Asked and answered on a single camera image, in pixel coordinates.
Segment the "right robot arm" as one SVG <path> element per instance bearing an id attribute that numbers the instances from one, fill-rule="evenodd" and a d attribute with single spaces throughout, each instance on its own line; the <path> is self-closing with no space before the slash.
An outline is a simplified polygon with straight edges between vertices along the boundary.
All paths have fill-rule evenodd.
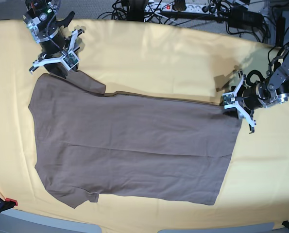
<path id="1" fill-rule="evenodd" d="M 68 27 L 75 13 L 72 11 L 65 19 L 58 20 L 59 0 L 27 0 L 25 6 L 27 12 L 23 15 L 23 21 L 34 41 L 42 48 L 29 72 L 44 67 L 49 73 L 66 79 L 69 71 L 78 69 L 80 47 L 77 40 L 84 31 L 75 29 L 70 36 L 65 36 L 61 27 Z"/>

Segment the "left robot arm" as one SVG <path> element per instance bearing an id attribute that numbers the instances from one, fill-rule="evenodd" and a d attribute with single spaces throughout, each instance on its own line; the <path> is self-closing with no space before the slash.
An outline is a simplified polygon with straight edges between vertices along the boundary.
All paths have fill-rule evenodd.
<path id="1" fill-rule="evenodd" d="M 252 70 L 245 78 L 241 97 L 244 110 L 252 113 L 258 108 L 269 108 L 289 100 L 289 42 L 269 62 L 266 77 Z"/>

